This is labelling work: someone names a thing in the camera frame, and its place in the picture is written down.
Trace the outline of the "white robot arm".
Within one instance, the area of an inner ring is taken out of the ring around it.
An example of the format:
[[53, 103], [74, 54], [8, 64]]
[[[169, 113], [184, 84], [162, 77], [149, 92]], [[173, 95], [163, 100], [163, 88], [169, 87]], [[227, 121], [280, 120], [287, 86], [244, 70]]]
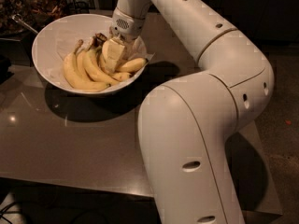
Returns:
[[139, 109], [139, 144], [162, 224], [245, 224], [225, 142], [269, 103], [272, 66], [201, 0], [118, 0], [113, 34], [137, 38], [150, 6], [199, 68], [156, 87]]

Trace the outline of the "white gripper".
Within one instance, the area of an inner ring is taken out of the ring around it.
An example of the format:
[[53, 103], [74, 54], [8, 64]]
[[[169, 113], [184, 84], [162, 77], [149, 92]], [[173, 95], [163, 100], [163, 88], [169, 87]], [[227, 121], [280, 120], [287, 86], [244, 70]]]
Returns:
[[144, 19], [132, 18], [116, 8], [112, 15], [111, 32], [114, 36], [106, 41], [102, 47], [102, 54], [106, 63], [106, 70], [112, 74], [116, 71], [123, 58], [125, 42], [136, 40], [142, 31]]

